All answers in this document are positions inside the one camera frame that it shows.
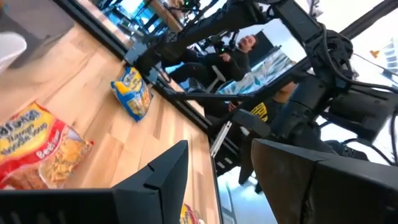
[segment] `wooden countertop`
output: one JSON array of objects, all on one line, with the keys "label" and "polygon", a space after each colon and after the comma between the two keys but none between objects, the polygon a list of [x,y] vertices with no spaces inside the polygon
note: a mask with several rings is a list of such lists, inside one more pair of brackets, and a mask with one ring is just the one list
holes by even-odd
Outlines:
[{"label": "wooden countertop", "polygon": [[186,139],[190,160],[184,201],[206,223],[219,223],[207,136],[155,91],[149,112],[136,123],[110,89],[122,72],[123,63],[75,24],[46,56],[0,75],[0,122],[37,101],[94,141],[67,184],[71,188],[111,187]]}]

